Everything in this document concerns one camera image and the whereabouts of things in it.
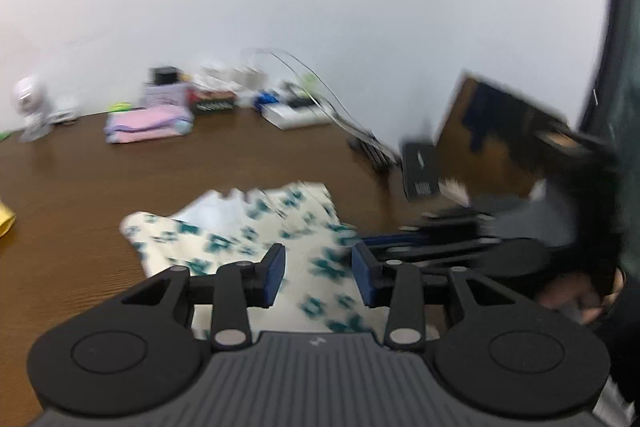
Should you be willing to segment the person right hand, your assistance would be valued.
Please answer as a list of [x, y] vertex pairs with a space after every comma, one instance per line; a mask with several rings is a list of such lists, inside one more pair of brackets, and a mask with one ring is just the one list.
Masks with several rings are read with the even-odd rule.
[[562, 312], [579, 324], [590, 324], [612, 308], [626, 283], [621, 269], [615, 272], [612, 291], [601, 297], [585, 274], [570, 274], [551, 283], [537, 298], [547, 309]]

